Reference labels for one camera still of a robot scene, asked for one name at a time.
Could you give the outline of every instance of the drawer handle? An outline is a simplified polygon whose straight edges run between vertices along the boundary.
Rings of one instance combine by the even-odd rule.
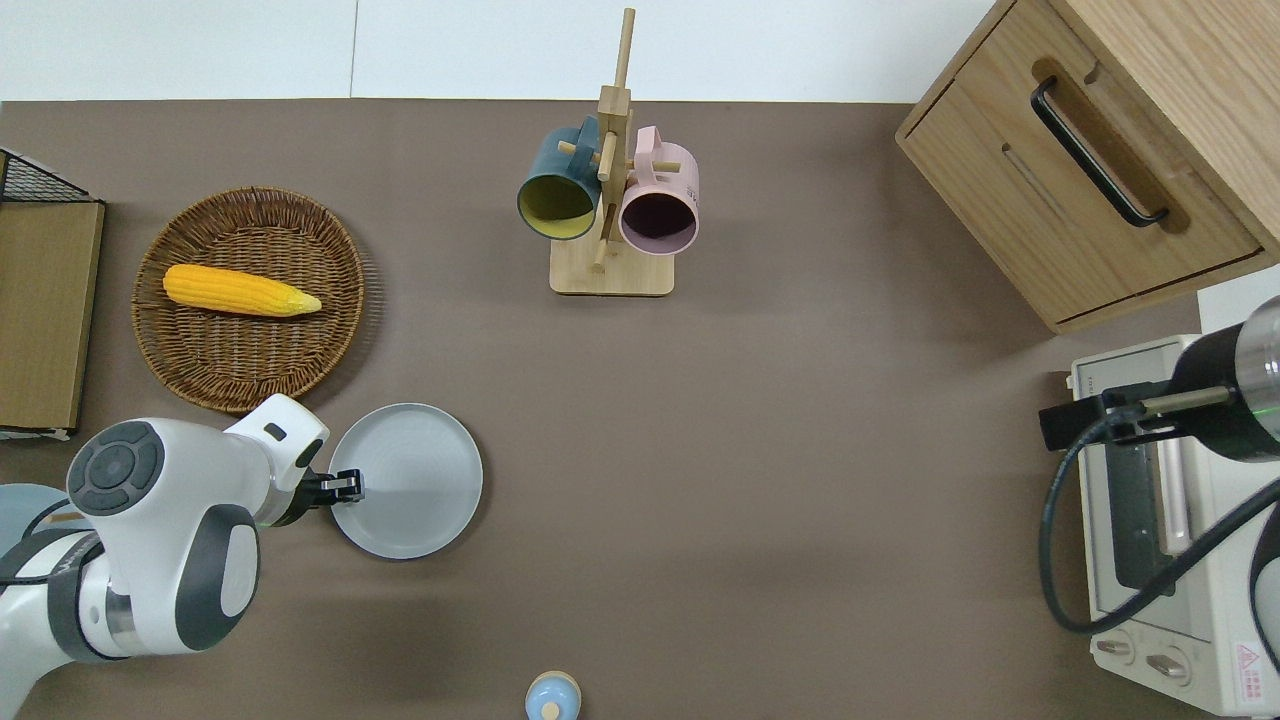
[[[1084,174],[1089,176],[1093,184],[1097,186],[1102,196],[1111,202],[1111,206],[1120,213],[1120,217],[1125,219],[1126,223],[1135,228],[1144,228],[1152,223],[1157,223],[1169,215],[1169,209],[1157,211],[1155,215],[1144,215],[1120,190],[1111,176],[1107,174],[1106,169],[1097,161],[1096,158],[1089,152],[1089,150],[1080,142],[1080,138],[1075,137],[1071,128],[1066,127],[1062,118],[1050,106],[1048,100],[1044,97],[1053,85],[1057,83],[1057,76],[1050,76],[1048,79],[1039,83],[1036,92],[1032,92],[1032,110],[1036,110],[1036,117],[1044,123],[1048,132],[1053,133],[1057,138],[1059,145],[1066,150],[1066,154],[1075,160],[1075,164],[1084,170]]]

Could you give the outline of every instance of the wooden box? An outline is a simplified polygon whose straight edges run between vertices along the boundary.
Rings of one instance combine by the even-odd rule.
[[[1277,67],[1275,3],[1001,0],[897,141],[1071,331],[1276,263]]]
[[[0,177],[5,164],[0,154]],[[93,201],[0,201],[0,430],[77,425],[104,214]]]

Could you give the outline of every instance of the black cable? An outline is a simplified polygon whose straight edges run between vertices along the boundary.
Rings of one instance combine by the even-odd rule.
[[[49,579],[52,577],[54,577],[52,574],[49,574],[49,575],[31,575],[29,578],[0,578],[0,587],[42,585],[47,583]]]
[[[38,525],[41,520],[44,520],[45,518],[49,518],[50,515],[52,515],[54,511],[58,510],[59,507],[65,507],[65,506],[68,506],[70,503],[72,503],[70,498],[63,498],[63,500],[59,500],[58,502],[50,505],[49,507],[41,510],[31,520],[31,524],[27,525],[27,529],[24,529],[22,532],[22,537],[23,538],[29,538],[36,532],[36,525]],[[31,575],[31,577],[26,577],[26,578],[20,578],[20,577],[0,578],[0,588],[13,587],[13,585],[40,585],[40,584],[47,583],[50,578],[52,578],[52,574],[50,574],[50,575]]]
[[[1084,446],[1101,439],[1111,425],[1132,421],[1135,415],[1140,413],[1140,406],[1119,407],[1111,415],[1085,428],[1084,432],[1080,433],[1080,437],[1075,438],[1075,442],[1071,443],[1070,448],[1068,448],[1066,456],[1062,457],[1062,461],[1059,462],[1057,473],[1055,473],[1053,482],[1050,483],[1048,495],[1044,498],[1044,511],[1041,514],[1039,534],[1041,589],[1044,592],[1044,603],[1048,605],[1048,610],[1053,615],[1053,620],[1073,633],[1088,635],[1103,633],[1120,625],[1125,620],[1132,619],[1144,607],[1151,605],[1157,597],[1160,597],[1161,593],[1172,587],[1179,578],[1185,575],[1188,570],[1203,560],[1211,550],[1221,544],[1222,541],[1230,537],[1231,533],[1240,529],[1258,512],[1262,512],[1271,505],[1280,501],[1280,478],[1276,478],[1266,487],[1253,493],[1253,496],[1242,502],[1234,510],[1224,515],[1222,519],[1219,520],[1212,528],[1198,537],[1190,547],[1160,570],[1160,573],[1157,573],[1151,582],[1143,585],[1143,588],[1134,593],[1133,597],[1126,600],[1124,605],[1117,607],[1115,612],[1103,615],[1091,623],[1080,623],[1068,618],[1061,602],[1059,602],[1057,592],[1053,588],[1053,559],[1051,552],[1053,515],[1057,511],[1059,497],[1062,495],[1062,486],[1066,482],[1066,475],[1071,469],[1071,464],[1075,461],[1076,456],[1079,456],[1080,451],[1084,450]]]
[[[31,524],[27,525],[27,529],[22,532],[22,537],[29,538],[31,533],[36,532],[36,525],[38,525],[41,520],[52,515],[54,510],[58,510],[59,507],[65,507],[70,503],[72,503],[70,498],[63,498],[50,505],[49,507],[41,510],[40,514],[37,514],[36,518],[31,521]]]

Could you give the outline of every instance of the blue mug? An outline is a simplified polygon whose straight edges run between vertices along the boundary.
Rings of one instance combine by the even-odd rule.
[[[562,152],[561,142],[572,143],[573,154]],[[599,163],[593,163],[591,156],[599,151],[600,124],[595,115],[588,115],[581,127],[552,131],[516,193],[525,224],[552,240],[572,240],[591,229],[600,201]]]

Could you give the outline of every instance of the brown table surface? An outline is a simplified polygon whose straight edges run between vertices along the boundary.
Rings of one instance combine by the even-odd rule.
[[[321,511],[264,532],[225,642],[59,669],[23,719],[521,717],[553,667],[588,719],[1202,715],[1098,670],[1034,553],[1055,373],[1197,332],[1193,299],[1053,337],[895,146],[905,105],[648,102],[698,156],[701,234],[669,297],[562,297],[515,192],[593,108],[4,104],[0,143],[110,205],[82,432],[0,445],[0,482],[58,486],[128,418],[232,423],[151,375],[129,292],[169,218],[246,184],[315,197],[370,261],[357,342],[303,402],[334,437],[436,405],[485,462],[444,551],[379,560]],[[1079,612],[1074,501],[1064,523]]]

